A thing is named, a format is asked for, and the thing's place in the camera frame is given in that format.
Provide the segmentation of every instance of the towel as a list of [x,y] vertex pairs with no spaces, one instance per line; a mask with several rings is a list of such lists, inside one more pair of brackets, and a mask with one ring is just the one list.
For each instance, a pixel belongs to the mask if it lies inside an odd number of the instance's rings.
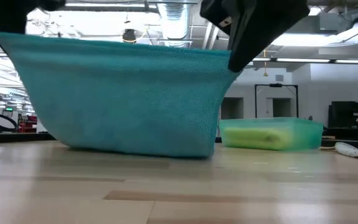
[[48,132],[75,148],[209,157],[230,52],[0,33]]

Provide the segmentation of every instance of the plastic container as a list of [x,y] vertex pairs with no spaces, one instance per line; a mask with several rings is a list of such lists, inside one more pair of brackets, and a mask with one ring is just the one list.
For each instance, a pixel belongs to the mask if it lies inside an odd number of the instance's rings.
[[226,147],[295,151],[321,145],[323,124],[299,118],[227,119],[220,121]]

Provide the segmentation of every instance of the ceiling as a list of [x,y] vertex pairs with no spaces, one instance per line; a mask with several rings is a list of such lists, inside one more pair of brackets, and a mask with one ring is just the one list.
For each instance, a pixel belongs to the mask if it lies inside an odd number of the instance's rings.
[[[164,2],[166,0],[149,0],[151,7],[156,2]],[[198,3],[198,0],[169,0],[170,2],[187,2]],[[122,41],[122,32],[124,29],[135,29],[138,38],[137,44],[166,45],[167,39],[164,37],[162,29],[162,19],[159,14],[153,12],[133,12],[130,7],[127,10],[104,10],[106,7],[94,7],[92,10],[90,4],[114,3],[113,0],[69,0],[70,5],[66,10],[57,12],[42,12],[35,10],[28,15],[28,23],[26,32],[32,35],[42,35],[48,37],[56,37],[61,33],[66,38],[76,38],[84,40],[106,40],[106,41]],[[357,14],[358,1],[347,0],[311,0],[308,1],[312,7],[312,13],[329,12],[338,16],[339,12],[345,12],[348,18],[352,14]],[[123,6],[134,6],[134,3],[125,4]],[[186,41],[189,42],[189,48],[201,49],[205,48],[213,50],[226,50],[229,37],[221,32],[214,31],[214,27],[209,27],[209,22],[200,17],[200,4],[189,4],[190,16],[188,35]],[[340,21],[344,26],[348,25],[346,18]],[[358,45],[339,47],[337,49],[327,47],[284,47],[270,45],[265,52],[261,52],[261,57],[296,57],[296,58],[358,58]],[[255,67],[263,67],[264,63],[254,63]],[[271,63],[269,67],[291,68],[288,63]],[[26,110],[31,111],[28,105],[29,100],[26,95],[20,77],[14,69],[13,64],[6,57],[0,57],[0,85],[12,85],[12,88],[0,88],[0,97],[20,98],[21,104],[26,105]]]

